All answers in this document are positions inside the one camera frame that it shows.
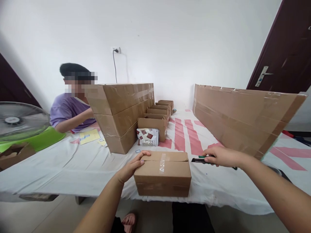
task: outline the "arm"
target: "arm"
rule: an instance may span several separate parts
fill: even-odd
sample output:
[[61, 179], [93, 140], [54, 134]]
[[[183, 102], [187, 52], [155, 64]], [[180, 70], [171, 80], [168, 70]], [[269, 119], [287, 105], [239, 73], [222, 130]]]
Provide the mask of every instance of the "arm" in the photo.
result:
[[144, 155], [150, 155], [150, 152], [140, 152], [131, 162], [126, 164], [109, 180], [99, 197], [76, 228], [75, 233], [109, 233], [111, 231], [124, 183], [134, 175], [136, 168], [144, 164], [144, 161], [140, 160]]
[[58, 123], [55, 126], [55, 130], [57, 130], [60, 133], [65, 133], [67, 131], [70, 131], [74, 128], [76, 128], [78, 125], [85, 122], [87, 119], [94, 117], [92, 109], [89, 108], [85, 110], [84, 112], [81, 112], [80, 114], [74, 116], [73, 118], [70, 118], [68, 120], [62, 121]]
[[311, 232], [311, 196], [279, 176], [259, 160], [234, 150], [214, 147], [204, 151], [205, 161], [241, 168], [266, 198], [290, 232]]

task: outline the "power cord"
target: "power cord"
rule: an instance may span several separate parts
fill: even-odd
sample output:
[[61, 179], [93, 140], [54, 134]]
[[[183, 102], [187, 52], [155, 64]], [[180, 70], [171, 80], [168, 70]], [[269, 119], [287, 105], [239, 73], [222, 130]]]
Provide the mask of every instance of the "power cord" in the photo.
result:
[[113, 51], [112, 51], [113, 63], [114, 63], [114, 71], [115, 71], [115, 73], [116, 73], [116, 82], [118, 83], [118, 81], [117, 81], [117, 69], [116, 69], [116, 62], [114, 61], [114, 52], [118, 53], [118, 52], [119, 52], [119, 50], [115, 49], [115, 50], [113, 50]]

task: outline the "wall outlet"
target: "wall outlet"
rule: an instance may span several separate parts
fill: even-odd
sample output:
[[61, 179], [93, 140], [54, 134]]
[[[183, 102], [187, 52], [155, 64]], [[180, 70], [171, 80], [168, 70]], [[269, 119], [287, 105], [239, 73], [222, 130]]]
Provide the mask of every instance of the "wall outlet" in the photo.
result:
[[120, 53], [121, 53], [120, 47], [111, 47], [111, 52], [113, 52], [115, 49], [117, 49], [118, 52], [115, 51], [114, 53], [117, 53], [117, 54], [120, 54]]

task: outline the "green box cutter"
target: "green box cutter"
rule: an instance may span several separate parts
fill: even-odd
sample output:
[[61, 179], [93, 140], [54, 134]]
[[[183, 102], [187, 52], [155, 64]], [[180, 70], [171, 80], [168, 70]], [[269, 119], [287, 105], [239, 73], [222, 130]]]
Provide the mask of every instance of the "green box cutter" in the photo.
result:
[[193, 159], [191, 160], [191, 162], [199, 162], [199, 163], [203, 163], [203, 164], [214, 164], [214, 163], [210, 163], [210, 162], [205, 162], [205, 160], [204, 160], [205, 157], [206, 157], [206, 156], [199, 156], [199, 158], [193, 158]]

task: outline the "white wall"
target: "white wall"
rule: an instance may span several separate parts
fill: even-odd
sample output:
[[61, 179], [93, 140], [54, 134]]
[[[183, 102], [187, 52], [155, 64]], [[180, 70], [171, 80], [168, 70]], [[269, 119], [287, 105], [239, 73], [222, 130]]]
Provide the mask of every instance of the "white wall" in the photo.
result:
[[45, 110], [64, 92], [59, 66], [98, 83], [153, 82], [191, 108], [195, 83], [246, 88], [281, 0], [2, 0], [0, 52]]
[[311, 132], [311, 87], [309, 87], [307, 92], [300, 92], [300, 94], [306, 94], [308, 97], [288, 123], [285, 130]]

